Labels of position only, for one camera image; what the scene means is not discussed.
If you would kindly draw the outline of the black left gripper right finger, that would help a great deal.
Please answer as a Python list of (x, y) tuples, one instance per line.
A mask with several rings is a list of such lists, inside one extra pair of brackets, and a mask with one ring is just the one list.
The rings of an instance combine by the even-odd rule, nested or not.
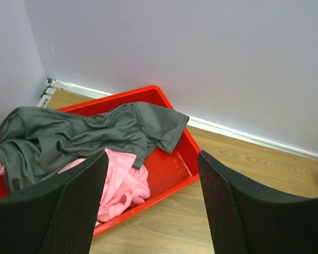
[(268, 187), (205, 151), (198, 167), (215, 253), (318, 253), (318, 198)]

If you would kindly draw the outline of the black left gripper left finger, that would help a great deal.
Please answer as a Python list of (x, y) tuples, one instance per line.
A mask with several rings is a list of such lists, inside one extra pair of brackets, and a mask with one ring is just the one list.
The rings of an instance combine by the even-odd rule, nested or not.
[(89, 253), (107, 153), (0, 197), (0, 253)]

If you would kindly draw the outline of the grey t-shirt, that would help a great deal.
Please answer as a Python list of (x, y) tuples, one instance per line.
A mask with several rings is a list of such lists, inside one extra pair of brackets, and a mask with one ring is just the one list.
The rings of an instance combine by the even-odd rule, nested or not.
[(172, 153), (188, 121), (183, 113), (146, 102), (93, 116), (18, 107), (0, 124), (5, 185), (18, 191), (105, 148), (135, 155), (133, 167), (139, 169), (156, 148)]

